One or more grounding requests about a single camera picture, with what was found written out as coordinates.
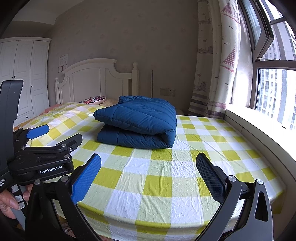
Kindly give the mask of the person's left hand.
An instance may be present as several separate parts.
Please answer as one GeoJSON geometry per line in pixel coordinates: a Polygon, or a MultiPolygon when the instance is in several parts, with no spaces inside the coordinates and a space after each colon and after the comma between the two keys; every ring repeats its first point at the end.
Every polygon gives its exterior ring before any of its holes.
{"type": "MultiPolygon", "coordinates": [[[[27,185],[26,190],[23,193],[24,200],[28,203],[29,197],[31,194],[33,185],[27,185]]],[[[3,190],[3,192],[0,194],[0,208],[1,212],[8,218],[16,219],[16,216],[13,214],[12,209],[19,210],[20,206],[18,202],[16,201],[15,197],[8,192],[8,190],[3,190]]]]}

